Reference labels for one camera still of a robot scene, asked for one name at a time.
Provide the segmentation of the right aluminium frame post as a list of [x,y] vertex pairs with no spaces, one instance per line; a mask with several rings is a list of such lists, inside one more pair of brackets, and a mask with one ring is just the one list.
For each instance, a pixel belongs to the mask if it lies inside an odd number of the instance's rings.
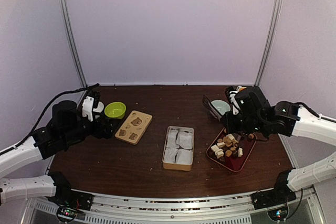
[[262,58],[261,58],[261,62],[260,62],[260,65],[259,65],[257,77],[256,77],[256,80],[255,80],[255,83],[254,83],[255,86],[260,86],[263,75],[264,75],[265,70],[266,70],[267,61],[268,61],[268,58],[269,58],[270,53],[271,53],[271,48],[272,48],[272,45],[273,45],[273,42],[274,42],[274,38],[275,38],[275,34],[276,34],[276,28],[277,28],[277,25],[278,25],[278,21],[279,21],[281,9],[282,9],[282,3],[283,3],[283,0],[274,0],[274,5],[273,5],[273,9],[272,9],[272,15],[271,15],[271,19],[270,19],[269,29],[268,29],[268,33],[267,33],[267,37],[266,37],[266,42],[265,42],[264,50],[263,50],[263,53],[262,53]]

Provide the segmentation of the front aluminium rail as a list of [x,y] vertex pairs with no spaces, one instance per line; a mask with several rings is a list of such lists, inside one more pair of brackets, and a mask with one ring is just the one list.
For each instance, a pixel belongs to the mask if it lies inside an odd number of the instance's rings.
[[284,223],[325,223],[310,186],[282,205],[256,209],[251,193],[198,198],[140,198],[95,193],[90,210],[73,223],[274,223],[270,215],[288,208]]

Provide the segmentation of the patterned mug yellow inside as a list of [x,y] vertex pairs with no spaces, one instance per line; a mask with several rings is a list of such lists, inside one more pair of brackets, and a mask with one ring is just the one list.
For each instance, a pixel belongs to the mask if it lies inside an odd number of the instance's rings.
[[240,92],[241,90],[244,90],[244,89],[246,89],[246,87],[238,86],[238,87],[236,88],[236,91]]

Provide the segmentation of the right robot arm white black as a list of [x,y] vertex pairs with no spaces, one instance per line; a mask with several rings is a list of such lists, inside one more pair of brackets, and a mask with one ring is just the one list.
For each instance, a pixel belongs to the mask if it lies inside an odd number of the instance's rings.
[[[315,112],[303,102],[280,101],[271,106],[257,86],[228,87],[225,95],[233,107],[220,119],[228,133],[260,133],[265,138],[280,134],[335,145],[335,119]],[[303,168],[281,172],[268,191],[269,199],[279,204],[294,199],[295,193],[307,186],[332,178],[335,153]]]

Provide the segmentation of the left aluminium frame post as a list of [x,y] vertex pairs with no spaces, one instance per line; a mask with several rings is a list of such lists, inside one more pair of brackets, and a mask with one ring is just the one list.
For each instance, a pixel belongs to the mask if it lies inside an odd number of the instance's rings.
[[82,69],[82,65],[79,59],[78,55],[78,50],[76,47],[76,42],[75,42],[75,37],[72,31],[72,26],[71,26],[71,20],[70,20],[70,14],[68,10],[68,5],[67,5],[67,0],[59,0],[60,1],[60,9],[62,13],[62,18],[64,21],[65,25],[65,30],[66,30],[66,37],[68,40],[69,48],[70,48],[70,53],[73,58],[73,62],[75,64],[75,69],[77,72],[77,75],[79,77],[80,83],[83,87],[87,86],[87,82],[85,79],[85,75]]

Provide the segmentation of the aluminium frame post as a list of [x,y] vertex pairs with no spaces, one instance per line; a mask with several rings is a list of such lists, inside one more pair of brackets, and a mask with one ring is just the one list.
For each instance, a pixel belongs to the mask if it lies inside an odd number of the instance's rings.
[[66,37],[68,40],[69,48],[70,48],[70,53],[73,58],[73,62],[75,64],[75,69],[77,72],[77,75],[79,77],[80,83],[83,87],[87,86],[87,82],[85,79],[85,75],[82,69],[82,65],[79,59],[78,55],[78,50],[76,47],[76,42],[75,42],[75,37],[72,31],[72,26],[71,26],[71,20],[70,20],[70,14],[68,10],[68,5],[67,5],[67,0],[59,0],[60,1],[60,9],[62,13],[62,18],[64,21],[65,25],[65,30],[66,30]]
[[268,58],[269,58],[270,53],[271,53],[271,48],[272,48],[272,45],[273,45],[273,42],[274,42],[274,38],[275,38],[275,34],[276,34],[276,28],[277,28],[277,25],[278,25],[278,21],[279,21],[281,9],[282,9],[282,3],[283,3],[283,0],[274,0],[274,5],[273,5],[273,9],[272,9],[272,15],[271,15],[271,19],[270,19],[269,29],[268,29],[268,33],[267,33],[267,37],[266,37],[266,42],[265,42],[264,50],[263,50],[263,53],[262,53],[262,58],[261,58],[261,62],[260,62],[260,65],[259,65],[257,77],[256,77],[256,80],[255,80],[255,83],[254,83],[255,86],[260,86],[263,75],[264,75],[265,70],[266,70],[267,61],[268,61]]

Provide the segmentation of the white chocolate block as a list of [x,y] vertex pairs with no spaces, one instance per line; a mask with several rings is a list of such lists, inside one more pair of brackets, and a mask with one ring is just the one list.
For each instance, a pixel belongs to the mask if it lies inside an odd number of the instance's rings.
[[216,153],[219,150],[219,147],[215,144],[211,146],[211,150]]

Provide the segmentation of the red rectangular tray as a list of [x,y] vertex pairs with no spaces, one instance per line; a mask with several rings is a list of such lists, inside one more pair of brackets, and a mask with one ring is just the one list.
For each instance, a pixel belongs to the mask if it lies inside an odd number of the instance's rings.
[[[256,140],[257,137],[255,140],[250,140],[248,135],[244,134],[228,134],[226,129],[223,128],[208,147],[206,155],[210,160],[231,172],[240,172],[247,162]],[[216,153],[211,150],[211,146],[215,144],[219,147]],[[225,156],[226,150],[233,152],[230,157]]]

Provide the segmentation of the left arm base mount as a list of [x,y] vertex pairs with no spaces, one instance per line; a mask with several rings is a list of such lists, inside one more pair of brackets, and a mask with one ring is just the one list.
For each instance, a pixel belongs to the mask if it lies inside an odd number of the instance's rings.
[[93,194],[75,191],[68,187],[57,187],[55,195],[47,197],[47,199],[59,206],[89,211],[92,206]]

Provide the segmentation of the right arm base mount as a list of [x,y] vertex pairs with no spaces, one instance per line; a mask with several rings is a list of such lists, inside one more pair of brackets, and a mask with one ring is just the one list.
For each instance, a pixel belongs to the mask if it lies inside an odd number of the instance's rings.
[[277,189],[257,191],[251,194],[251,200],[255,210],[270,208],[277,205],[285,205],[296,198],[296,193],[292,191],[282,191]]

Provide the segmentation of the metal tongs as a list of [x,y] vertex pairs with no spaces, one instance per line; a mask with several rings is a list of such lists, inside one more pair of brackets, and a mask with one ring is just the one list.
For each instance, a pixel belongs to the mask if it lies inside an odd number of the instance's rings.
[[221,118],[223,117],[220,112],[212,105],[210,99],[206,96],[203,95],[202,97],[202,104],[203,106],[210,112],[210,114],[217,119],[218,121],[221,120]]

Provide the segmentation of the small white bowl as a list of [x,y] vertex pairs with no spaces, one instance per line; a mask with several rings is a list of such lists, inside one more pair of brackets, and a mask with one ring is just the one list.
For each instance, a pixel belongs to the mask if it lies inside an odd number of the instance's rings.
[[92,109],[92,114],[99,115],[103,111],[104,111],[104,104],[101,101],[99,101],[97,107]]

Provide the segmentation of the tan bear tin lid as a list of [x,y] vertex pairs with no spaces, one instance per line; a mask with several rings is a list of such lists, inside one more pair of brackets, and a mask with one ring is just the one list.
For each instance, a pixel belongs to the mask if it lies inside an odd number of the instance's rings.
[[114,137],[118,140],[137,145],[152,121],[153,116],[140,111],[133,110]]

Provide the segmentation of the tan tin box with paper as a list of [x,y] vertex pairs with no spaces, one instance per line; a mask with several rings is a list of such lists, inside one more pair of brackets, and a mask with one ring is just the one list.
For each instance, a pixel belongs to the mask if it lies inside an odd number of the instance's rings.
[[194,129],[169,126],[162,155],[162,165],[167,170],[189,172],[194,157]]

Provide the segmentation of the lime green plastic bowl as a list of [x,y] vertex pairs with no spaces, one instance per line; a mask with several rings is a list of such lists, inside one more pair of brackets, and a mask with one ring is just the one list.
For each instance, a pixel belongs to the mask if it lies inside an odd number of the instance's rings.
[[124,103],[112,102],[105,107],[104,114],[111,119],[123,119],[126,110],[127,107]]

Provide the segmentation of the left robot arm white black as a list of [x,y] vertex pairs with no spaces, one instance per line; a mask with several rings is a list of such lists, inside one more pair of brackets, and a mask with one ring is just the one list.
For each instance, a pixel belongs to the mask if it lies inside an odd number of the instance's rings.
[[7,175],[67,151],[90,135],[104,137],[103,111],[104,104],[95,102],[92,97],[85,98],[81,111],[76,102],[61,101],[53,105],[52,118],[45,127],[32,131],[23,142],[1,151],[1,204],[35,197],[47,197],[63,206],[76,204],[78,197],[61,172],[19,179],[8,179]]

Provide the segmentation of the round brown chocolate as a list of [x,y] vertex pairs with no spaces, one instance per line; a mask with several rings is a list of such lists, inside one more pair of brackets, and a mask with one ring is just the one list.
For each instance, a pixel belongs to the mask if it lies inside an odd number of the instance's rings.
[[230,157],[232,155],[232,153],[233,152],[231,150],[226,150],[225,156]]

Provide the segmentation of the pale green ceramic bowl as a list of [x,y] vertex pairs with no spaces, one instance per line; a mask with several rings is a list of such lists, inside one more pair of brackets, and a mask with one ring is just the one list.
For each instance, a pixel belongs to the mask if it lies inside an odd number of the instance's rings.
[[220,113],[220,115],[224,115],[226,112],[231,111],[230,105],[223,100],[213,100],[211,104]]

